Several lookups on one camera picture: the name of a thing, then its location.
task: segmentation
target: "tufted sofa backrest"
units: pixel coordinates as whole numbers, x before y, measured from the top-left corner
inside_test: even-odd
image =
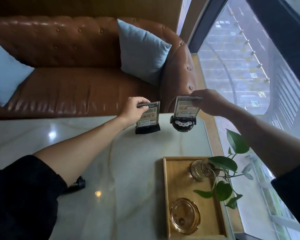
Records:
[[[148,20],[119,18],[172,44],[171,59],[182,40]],[[0,45],[32,67],[120,67],[117,21],[111,17],[0,17]]]

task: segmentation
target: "wooden tray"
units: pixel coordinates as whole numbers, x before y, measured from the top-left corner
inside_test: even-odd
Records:
[[[215,197],[204,199],[193,192],[193,190],[210,191],[212,188],[212,180],[198,182],[190,174],[192,162],[198,159],[208,160],[207,158],[184,156],[163,158],[168,239],[227,239],[220,202]],[[170,221],[170,206],[178,198],[188,198],[199,208],[201,222],[198,230],[191,235],[179,233]]]

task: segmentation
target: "pothos plant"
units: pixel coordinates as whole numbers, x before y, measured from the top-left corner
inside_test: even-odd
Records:
[[[237,193],[231,185],[230,179],[233,177],[238,177],[244,175],[250,180],[253,180],[253,176],[249,174],[249,171],[252,169],[252,164],[249,163],[245,168],[241,171],[241,174],[237,174],[238,165],[233,160],[233,158],[237,154],[244,154],[249,151],[250,147],[244,141],[244,138],[229,129],[227,129],[227,138],[230,144],[228,150],[228,156],[213,156],[208,159],[208,164],[205,167],[204,174],[210,174],[214,178],[214,183],[211,191],[202,191],[202,190],[194,190],[195,193],[200,195],[203,198],[212,198],[214,193],[216,194],[216,198],[219,201],[228,200],[231,196],[232,198],[228,200],[226,206],[231,209],[236,208],[236,202],[243,195]]]

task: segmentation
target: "leather sofa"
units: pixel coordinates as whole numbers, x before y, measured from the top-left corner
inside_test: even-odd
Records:
[[[0,45],[35,70],[19,85],[0,119],[116,115],[126,99],[160,101],[173,112],[176,96],[196,90],[187,45],[162,24],[119,18],[160,37],[172,48],[160,87],[121,71],[117,21],[111,17],[0,17]]]

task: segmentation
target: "amber glass ashtray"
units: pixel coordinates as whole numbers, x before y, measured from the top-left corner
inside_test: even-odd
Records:
[[[201,220],[198,207],[187,198],[179,198],[172,203],[169,217],[174,228],[184,235],[198,230]]]

